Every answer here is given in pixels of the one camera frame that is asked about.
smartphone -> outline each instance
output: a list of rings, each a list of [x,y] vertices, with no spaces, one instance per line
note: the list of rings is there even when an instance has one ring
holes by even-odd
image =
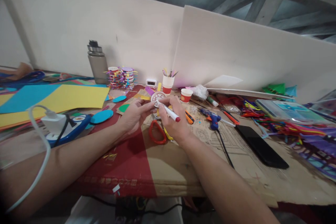
[[[251,127],[236,125],[236,130],[258,158],[267,166],[287,169],[289,165]]]

white partition wall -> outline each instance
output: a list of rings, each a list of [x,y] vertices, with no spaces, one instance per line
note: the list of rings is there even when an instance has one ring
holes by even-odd
[[[27,52],[4,0],[0,0],[0,17],[0,66],[16,68],[20,62],[29,63]]]
[[[89,40],[109,66],[129,66],[162,81],[175,54],[183,8],[153,0],[11,0],[37,68],[92,76]]]
[[[298,85],[298,101],[312,102],[336,87],[336,45],[185,6],[174,68],[175,86],[238,77],[235,89],[270,83]]]

paper cup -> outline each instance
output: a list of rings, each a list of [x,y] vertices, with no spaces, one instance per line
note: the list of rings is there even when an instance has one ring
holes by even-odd
[[[170,92],[174,84],[174,79],[175,77],[167,77],[165,75],[163,76],[162,86],[163,86],[163,92],[166,95],[170,95]]]
[[[162,85],[162,87],[163,87],[163,92],[164,92],[166,95],[170,95],[170,92],[172,91],[172,86]]]
[[[193,91],[190,89],[181,90],[181,102],[188,103],[190,101]]]
[[[109,71],[111,71],[111,72],[117,72],[119,69],[115,66],[110,66],[109,68],[108,68],[108,70]]]

glue stick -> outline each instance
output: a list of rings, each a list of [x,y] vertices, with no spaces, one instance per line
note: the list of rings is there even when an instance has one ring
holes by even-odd
[[[207,97],[207,101],[210,102],[212,105],[217,107],[219,104],[214,99],[212,99],[210,96]]]

white foam board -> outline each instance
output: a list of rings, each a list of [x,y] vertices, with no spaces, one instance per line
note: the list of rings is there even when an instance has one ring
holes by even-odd
[[[174,86],[205,84],[223,74],[243,80],[233,89],[297,84],[297,101],[312,102],[336,86],[335,51],[331,43],[185,6]]]

